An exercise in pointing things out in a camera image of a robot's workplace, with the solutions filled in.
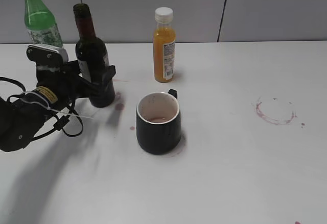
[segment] bottle cap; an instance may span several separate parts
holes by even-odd
[[[86,18],[91,16],[90,8],[87,4],[76,4],[73,6],[75,18]]]
[[[173,20],[173,10],[168,7],[160,7],[155,10],[154,19],[158,23],[170,23]]]

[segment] white cable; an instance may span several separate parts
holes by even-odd
[[[74,117],[81,117],[81,118],[94,119],[93,117],[82,116],[82,115],[76,115],[76,114],[74,114],[74,113],[65,113],[65,112],[62,112],[62,111],[59,111],[59,110],[52,109],[52,108],[49,106],[48,101],[47,101],[45,98],[43,98],[40,94],[35,93],[35,92],[33,92],[33,91],[25,91],[25,92],[23,92],[22,94],[28,94],[28,93],[34,94],[34,95],[36,95],[37,97],[41,98],[43,101],[45,101],[46,106],[43,105],[43,104],[41,104],[41,103],[39,103],[39,102],[29,102],[29,101],[26,101],[26,100],[24,100],[24,99],[21,98],[20,100],[21,100],[22,102],[27,103],[27,104],[37,104],[37,105],[43,107],[44,109],[51,110],[51,111],[53,111],[53,112],[57,112],[57,113],[62,113],[62,114],[65,114],[65,115],[70,115],[70,116],[74,116]]]

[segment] bottle neck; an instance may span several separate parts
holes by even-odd
[[[81,39],[92,39],[96,37],[92,17],[75,18],[75,21]]]
[[[167,28],[171,28],[172,27],[172,23],[160,23],[157,22],[157,28],[158,29],[167,29]]]
[[[48,11],[42,0],[25,0],[25,13]]]

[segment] juice label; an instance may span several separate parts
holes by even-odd
[[[45,30],[29,30],[29,35],[34,44],[49,44],[62,47],[62,40],[56,24]]]
[[[175,41],[163,44],[162,46],[162,64],[163,64],[163,78],[170,80],[174,75],[175,64]]]

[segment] yellow label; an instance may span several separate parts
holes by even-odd
[[[44,86],[36,87],[35,90],[40,92],[42,95],[44,95],[51,104],[58,101],[58,97],[55,95],[55,93],[53,93],[50,89],[48,89]]]

